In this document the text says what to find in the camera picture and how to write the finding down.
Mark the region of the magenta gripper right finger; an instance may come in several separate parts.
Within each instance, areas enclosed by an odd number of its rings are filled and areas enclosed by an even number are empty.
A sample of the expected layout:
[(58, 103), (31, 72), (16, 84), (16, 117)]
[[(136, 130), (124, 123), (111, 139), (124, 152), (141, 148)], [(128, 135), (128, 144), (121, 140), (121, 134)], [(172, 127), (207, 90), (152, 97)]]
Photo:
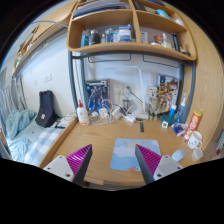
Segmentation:
[(139, 144), (135, 146), (135, 155), (140, 165), (145, 184), (154, 182), (153, 175), (159, 165), (161, 156)]

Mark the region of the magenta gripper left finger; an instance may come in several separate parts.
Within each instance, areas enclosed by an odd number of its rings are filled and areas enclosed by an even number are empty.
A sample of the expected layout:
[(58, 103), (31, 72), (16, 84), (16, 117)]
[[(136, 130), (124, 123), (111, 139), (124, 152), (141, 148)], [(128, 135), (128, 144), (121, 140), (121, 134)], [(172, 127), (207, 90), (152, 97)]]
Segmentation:
[(82, 185), (84, 177), (92, 157), (92, 145), (82, 147), (81, 149), (71, 153), (66, 157), (67, 162), (73, 171), (73, 182), (77, 185)]

